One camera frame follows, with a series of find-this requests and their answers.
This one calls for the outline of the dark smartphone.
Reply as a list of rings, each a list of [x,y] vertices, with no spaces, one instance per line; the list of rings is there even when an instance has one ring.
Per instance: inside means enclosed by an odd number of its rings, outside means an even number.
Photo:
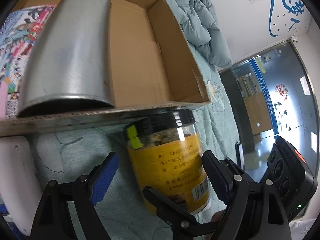
[[[236,152],[236,163],[242,169],[246,170],[245,168],[245,157],[244,157],[244,149],[242,143],[237,142],[235,144],[235,152]]]

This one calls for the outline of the silver metal tin can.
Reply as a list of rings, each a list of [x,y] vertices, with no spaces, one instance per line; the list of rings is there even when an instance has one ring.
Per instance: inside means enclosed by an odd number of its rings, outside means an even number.
[[[62,0],[25,68],[17,115],[113,107],[109,68],[111,0]]]

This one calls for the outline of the blue stapler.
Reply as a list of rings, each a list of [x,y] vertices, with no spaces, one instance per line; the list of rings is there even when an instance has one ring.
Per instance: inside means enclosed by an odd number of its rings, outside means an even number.
[[[1,204],[0,213],[0,240],[17,240],[14,235],[12,228],[9,226],[8,222],[5,220],[4,215],[8,213],[7,208],[4,204]]]

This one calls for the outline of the glass door with blue stripe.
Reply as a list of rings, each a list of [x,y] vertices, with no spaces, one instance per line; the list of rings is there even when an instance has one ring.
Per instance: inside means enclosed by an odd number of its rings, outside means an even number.
[[[221,73],[238,127],[249,175],[259,180],[278,136],[290,142],[317,174],[319,113],[294,43],[281,42]]]

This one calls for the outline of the large shallow cardboard box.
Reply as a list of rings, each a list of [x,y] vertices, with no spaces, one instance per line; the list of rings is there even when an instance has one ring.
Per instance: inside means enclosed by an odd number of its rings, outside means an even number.
[[[11,12],[62,0],[1,0],[1,22]],[[204,79],[165,0],[111,0],[109,68],[115,105],[85,111],[7,118],[1,136],[52,132],[147,116],[208,103]]]

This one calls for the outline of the yellow label glass jar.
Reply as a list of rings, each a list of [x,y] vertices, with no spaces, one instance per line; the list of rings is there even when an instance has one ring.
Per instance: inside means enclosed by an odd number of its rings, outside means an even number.
[[[157,114],[124,127],[127,151],[141,190],[150,186],[193,215],[209,202],[203,150],[191,110]]]

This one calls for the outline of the white rectangular plastic gadget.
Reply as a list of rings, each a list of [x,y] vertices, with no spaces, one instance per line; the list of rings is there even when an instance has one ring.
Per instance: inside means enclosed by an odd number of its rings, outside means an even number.
[[[23,136],[1,138],[1,196],[13,222],[30,236],[42,190],[34,158]]]

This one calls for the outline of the colourful cartoon game box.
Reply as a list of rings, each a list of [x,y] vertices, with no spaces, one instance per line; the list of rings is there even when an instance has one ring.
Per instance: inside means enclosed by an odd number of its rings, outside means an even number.
[[[10,13],[1,27],[1,120],[18,111],[20,86],[32,48],[55,4],[28,7]]]

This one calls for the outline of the light blue folded jacket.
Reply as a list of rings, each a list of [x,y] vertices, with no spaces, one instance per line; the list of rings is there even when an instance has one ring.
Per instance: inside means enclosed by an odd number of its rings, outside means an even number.
[[[227,68],[232,57],[225,36],[217,23],[211,0],[165,0],[184,35],[208,63]]]

